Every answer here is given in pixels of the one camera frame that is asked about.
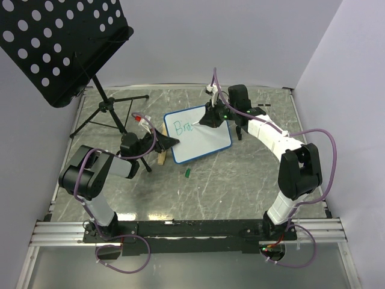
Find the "blue framed whiteboard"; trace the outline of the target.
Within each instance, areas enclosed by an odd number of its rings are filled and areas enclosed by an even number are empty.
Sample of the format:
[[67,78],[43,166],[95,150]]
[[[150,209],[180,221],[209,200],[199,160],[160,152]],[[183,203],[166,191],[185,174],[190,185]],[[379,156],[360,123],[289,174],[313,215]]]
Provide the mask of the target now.
[[227,122],[223,122],[219,128],[192,126],[203,117],[204,113],[205,107],[202,105],[164,115],[168,136],[180,140],[179,144],[171,148],[176,164],[183,164],[231,147],[232,138]]

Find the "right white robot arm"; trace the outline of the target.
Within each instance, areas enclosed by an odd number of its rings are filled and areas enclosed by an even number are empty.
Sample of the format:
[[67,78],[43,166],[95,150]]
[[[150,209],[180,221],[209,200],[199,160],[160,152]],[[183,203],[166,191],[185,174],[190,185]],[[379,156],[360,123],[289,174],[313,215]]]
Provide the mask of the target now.
[[262,221],[264,236],[275,240],[289,224],[296,205],[322,184],[318,148],[290,137],[263,109],[253,107],[243,84],[229,87],[226,99],[221,98],[215,84],[207,85],[205,92],[211,98],[205,104],[200,125],[218,128],[225,121],[233,121],[238,138],[245,131],[261,141],[279,161],[279,193]]

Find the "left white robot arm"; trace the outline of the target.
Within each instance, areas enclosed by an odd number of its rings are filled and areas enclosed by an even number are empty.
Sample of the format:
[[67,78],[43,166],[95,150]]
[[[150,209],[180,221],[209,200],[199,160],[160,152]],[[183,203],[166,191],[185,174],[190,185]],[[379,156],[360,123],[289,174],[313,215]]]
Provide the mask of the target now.
[[119,220],[102,193],[108,175],[132,179],[140,168],[139,160],[149,152],[165,152],[180,143],[158,130],[138,138],[133,132],[122,136],[117,154],[82,145],[66,164],[58,184],[81,203],[103,241],[118,237]]

